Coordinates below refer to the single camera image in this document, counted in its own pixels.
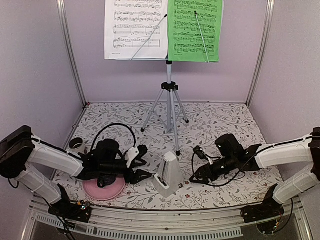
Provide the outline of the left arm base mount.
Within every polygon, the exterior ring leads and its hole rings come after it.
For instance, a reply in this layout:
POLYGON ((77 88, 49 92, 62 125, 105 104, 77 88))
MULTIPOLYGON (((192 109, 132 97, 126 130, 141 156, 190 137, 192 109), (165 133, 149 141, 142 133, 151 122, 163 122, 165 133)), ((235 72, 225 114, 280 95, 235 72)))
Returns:
POLYGON ((88 202, 81 200, 79 203, 72 202, 60 184, 57 185, 61 192, 61 199, 54 204, 49 204, 48 213, 67 220, 74 220, 88 223, 91 217, 92 208, 88 202))

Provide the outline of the white sheet music page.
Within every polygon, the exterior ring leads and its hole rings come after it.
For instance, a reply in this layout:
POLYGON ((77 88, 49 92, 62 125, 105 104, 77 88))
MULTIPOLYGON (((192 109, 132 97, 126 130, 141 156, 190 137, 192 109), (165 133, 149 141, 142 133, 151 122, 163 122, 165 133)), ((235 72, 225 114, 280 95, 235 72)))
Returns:
POLYGON ((105 60, 164 60, 167 55, 167 0, 105 1, 105 60))

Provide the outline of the green sheet music page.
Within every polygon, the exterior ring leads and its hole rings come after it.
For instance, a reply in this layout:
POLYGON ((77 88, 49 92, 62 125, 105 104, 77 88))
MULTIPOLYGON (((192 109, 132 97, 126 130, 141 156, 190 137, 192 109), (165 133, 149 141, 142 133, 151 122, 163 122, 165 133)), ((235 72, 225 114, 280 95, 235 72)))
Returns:
POLYGON ((170 0, 168 60, 218 62, 223 11, 222 0, 170 0))

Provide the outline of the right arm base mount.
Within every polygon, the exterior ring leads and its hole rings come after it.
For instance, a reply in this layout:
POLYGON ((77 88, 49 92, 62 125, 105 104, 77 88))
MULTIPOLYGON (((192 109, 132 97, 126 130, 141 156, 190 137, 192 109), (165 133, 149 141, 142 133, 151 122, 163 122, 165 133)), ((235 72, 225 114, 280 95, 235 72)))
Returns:
POLYGON ((245 223, 261 221, 283 215, 285 213, 283 204, 274 200, 274 191, 277 184, 270 187, 261 204, 247 205, 240 211, 245 223))

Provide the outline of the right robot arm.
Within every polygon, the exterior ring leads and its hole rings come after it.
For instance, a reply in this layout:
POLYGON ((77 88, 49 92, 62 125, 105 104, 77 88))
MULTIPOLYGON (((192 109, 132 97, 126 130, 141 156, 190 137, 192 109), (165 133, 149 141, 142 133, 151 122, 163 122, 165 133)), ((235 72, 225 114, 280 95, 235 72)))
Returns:
POLYGON ((193 149, 208 163, 192 171, 192 183, 213 187, 220 176, 237 169, 239 172, 254 172, 272 166, 305 162, 307 166, 289 179, 269 188, 258 213, 269 218, 278 206, 304 193, 320 183, 320 129, 315 127, 310 134, 298 139, 274 144, 255 144, 245 149, 233 134, 224 134, 215 141, 221 156, 208 156, 200 146, 193 149))

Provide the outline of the white wedge block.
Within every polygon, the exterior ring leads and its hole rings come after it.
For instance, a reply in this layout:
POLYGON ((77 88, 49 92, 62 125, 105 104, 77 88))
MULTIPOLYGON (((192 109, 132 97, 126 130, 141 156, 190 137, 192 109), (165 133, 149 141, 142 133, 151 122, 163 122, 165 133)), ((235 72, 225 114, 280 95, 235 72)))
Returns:
POLYGON ((164 154, 152 183, 156 191, 164 198, 170 197, 183 187, 184 176, 177 156, 171 151, 164 154))

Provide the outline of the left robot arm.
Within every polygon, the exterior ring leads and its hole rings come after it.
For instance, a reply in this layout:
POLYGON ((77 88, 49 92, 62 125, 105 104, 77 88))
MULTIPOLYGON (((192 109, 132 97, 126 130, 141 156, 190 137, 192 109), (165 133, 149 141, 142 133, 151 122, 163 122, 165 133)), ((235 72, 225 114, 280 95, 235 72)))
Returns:
POLYGON ((15 179, 35 192, 63 216, 74 213, 74 205, 63 198, 63 188, 53 184, 34 164, 62 171, 82 181, 93 181, 96 188, 104 190, 121 179, 135 185, 152 177, 142 170, 146 165, 143 156, 148 152, 145 145, 134 144, 125 153, 113 139, 93 140, 87 154, 71 153, 49 144, 32 133, 32 129, 23 125, 0 142, 0 175, 6 179, 15 179))

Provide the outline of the light blue music stand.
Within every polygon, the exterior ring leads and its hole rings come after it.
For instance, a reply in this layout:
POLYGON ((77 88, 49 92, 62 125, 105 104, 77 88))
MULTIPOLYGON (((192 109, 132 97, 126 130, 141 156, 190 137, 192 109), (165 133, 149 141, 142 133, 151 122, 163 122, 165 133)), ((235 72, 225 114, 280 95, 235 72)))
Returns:
MULTIPOLYGON (((138 61, 137 60, 118 60, 118 61, 138 61)), ((168 132, 177 133, 178 131, 178 114, 175 111, 176 107, 182 106, 182 101, 178 94, 178 85, 172 80, 172 64, 167 57, 165 59, 158 59, 152 61, 165 61, 166 64, 166 82, 161 85, 160 95, 166 95, 167 102, 167 120, 163 123, 168 132)))

